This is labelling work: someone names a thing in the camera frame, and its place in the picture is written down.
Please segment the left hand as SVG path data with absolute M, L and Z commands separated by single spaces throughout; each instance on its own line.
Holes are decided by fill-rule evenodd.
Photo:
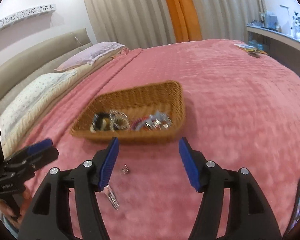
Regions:
M 25 187 L 25 191 L 22 194 L 23 201 L 20 206 L 20 216 L 17 217 L 9 205 L 2 199 L 0 199 L 0 213 L 6 218 L 16 229 L 19 229 L 25 213 L 32 201 L 31 191 L 28 187 Z

